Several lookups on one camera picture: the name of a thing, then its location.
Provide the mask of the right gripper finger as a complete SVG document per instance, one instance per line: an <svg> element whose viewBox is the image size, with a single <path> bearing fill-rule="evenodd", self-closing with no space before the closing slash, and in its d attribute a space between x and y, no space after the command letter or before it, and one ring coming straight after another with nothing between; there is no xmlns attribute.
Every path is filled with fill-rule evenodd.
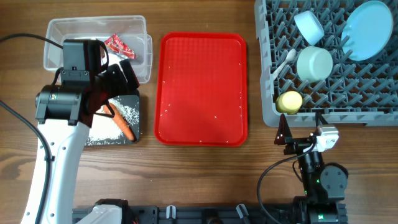
<svg viewBox="0 0 398 224"><path fill-rule="evenodd" d="M292 133L290 132L290 128L286 120L285 114L281 114L279 120L279 127L274 140L274 144L286 145L290 144L291 142L292 142Z"/></svg>
<svg viewBox="0 0 398 224"><path fill-rule="evenodd" d="M320 112L316 112L315 113L315 125L319 126L319 125L324 125L324 124L328 124L328 122L322 116L322 114Z"/></svg>

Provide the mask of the yellow cup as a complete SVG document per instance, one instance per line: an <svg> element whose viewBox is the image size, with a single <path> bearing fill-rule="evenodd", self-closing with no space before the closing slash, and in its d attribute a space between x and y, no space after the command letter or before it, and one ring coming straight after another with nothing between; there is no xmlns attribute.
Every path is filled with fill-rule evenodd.
<svg viewBox="0 0 398 224"><path fill-rule="evenodd" d="M300 93L296 91L288 91L281 94L275 102L276 110L280 113L287 113L289 115L296 114L301 108L303 98Z"/></svg>

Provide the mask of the orange carrot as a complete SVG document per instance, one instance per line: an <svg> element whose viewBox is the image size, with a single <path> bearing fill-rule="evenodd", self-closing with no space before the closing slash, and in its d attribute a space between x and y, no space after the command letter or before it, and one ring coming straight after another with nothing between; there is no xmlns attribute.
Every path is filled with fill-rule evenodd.
<svg viewBox="0 0 398 224"><path fill-rule="evenodd" d="M114 123L123 132L128 140L132 142L136 140L133 131L130 129L130 126L127 124L121 113L118 111L117 107L115 107L112 103L108 103L107 105L103 106L103 110L108 115L114 115L112 117Z"/></svg>

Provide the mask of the red snack wrapper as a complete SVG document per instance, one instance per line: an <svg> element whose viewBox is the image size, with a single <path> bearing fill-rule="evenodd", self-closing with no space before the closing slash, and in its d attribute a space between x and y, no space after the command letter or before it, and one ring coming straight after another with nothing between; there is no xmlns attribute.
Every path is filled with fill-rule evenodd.
<svg viewBox="0 0 398 224"><path fill-rule="evenodd" d="M136 59L136 54L127 44L125 44L117 34L105 40L105 46L123 59Z"/></svg>

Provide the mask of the green bowl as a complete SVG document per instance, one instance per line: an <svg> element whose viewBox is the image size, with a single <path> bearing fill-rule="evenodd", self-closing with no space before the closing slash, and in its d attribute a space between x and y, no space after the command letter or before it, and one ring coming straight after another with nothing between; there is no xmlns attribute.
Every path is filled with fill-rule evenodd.
<svg viewBox="0 0 398 224"><path fill-rule="evenodd" d="M301 80L318 82L330 76L333 58L326 49L309 46L299 53L296 67Z"/></svg>

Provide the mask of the white plastic spoon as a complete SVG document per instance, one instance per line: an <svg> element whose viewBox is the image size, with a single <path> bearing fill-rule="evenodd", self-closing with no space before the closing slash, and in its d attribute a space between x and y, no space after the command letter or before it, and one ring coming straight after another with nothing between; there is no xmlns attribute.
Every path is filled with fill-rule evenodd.
<svg viewBox="0 0 398 224"><path fill-rule="evenodd" d="M297 51L295 49L291 49L287 52L285 60L277 67L277 69L272 74L272 79L275 80L279 73L283 70L287 63L291 62L297 55Z"/></svg>

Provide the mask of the light blue bowl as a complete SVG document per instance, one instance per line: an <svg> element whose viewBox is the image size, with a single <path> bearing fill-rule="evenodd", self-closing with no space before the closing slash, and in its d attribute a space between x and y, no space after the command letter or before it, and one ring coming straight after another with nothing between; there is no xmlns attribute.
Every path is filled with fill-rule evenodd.
<svg viewBox="0 0 398 224"><path fill-rule="evenodd" d="M320 21L312 11L305 11L295 15L294 21L302 37L310 45L316 45L325 34Z"/></svg>

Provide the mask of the light blue plate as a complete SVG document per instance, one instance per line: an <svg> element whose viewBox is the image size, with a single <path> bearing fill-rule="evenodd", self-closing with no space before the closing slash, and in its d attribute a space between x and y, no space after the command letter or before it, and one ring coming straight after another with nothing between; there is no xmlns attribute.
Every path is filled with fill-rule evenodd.
<svg viewBox="0 0 398 224"><path fill-rule="evenodd" d="M378 54L388 43L393 30L392 12L381 1L368 1L357 7L346 20L341 39L349 59L367 60Z"/></svg>

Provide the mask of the white napkin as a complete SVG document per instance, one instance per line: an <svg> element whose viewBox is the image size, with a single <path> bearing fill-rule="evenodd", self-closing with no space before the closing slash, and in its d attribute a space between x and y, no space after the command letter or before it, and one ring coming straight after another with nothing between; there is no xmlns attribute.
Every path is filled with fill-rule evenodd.
<svg viewBox="0 0 398 224"><path fill-rule="evenodd" d="M106 62L109 62L108 65L111 66L113 64L118 64L120 63L120 61L125 60L124 57L118 55L118 54L113 54L113 53L109 53L108 54L109 60L107 60L106 56L102 57L101 59L101 63L104 65Z"/></svg>

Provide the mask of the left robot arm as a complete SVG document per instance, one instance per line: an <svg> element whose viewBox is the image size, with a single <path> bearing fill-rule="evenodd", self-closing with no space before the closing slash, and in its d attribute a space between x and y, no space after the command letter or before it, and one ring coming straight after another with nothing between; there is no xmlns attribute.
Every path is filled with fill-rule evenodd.
<svg viewBox="0 0 398 224"><path fill-rule="evenodd" d="M127 60L110 65L104 42L67 39L61 84L43 87L35 99L39 141L23 223L71 223L76 177L93 117L117 96L138 95Z"/></svg>

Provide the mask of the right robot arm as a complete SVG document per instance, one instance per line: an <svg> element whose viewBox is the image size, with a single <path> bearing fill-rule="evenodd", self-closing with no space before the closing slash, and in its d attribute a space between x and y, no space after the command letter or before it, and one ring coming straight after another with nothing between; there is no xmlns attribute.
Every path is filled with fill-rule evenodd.
<svg viewBox="0 0 398 224"><path fill-rule="evenodd" d="M291 223L348 223L345 190L348 170L342 165L323 161L322 153L332 149L339 131L327 123L320 113L315 115L315 132L307 138L293 138L287 119L280 116L276 145L284 145L285 155L298 156L304 197L295 197L289 209Z"/></svg>

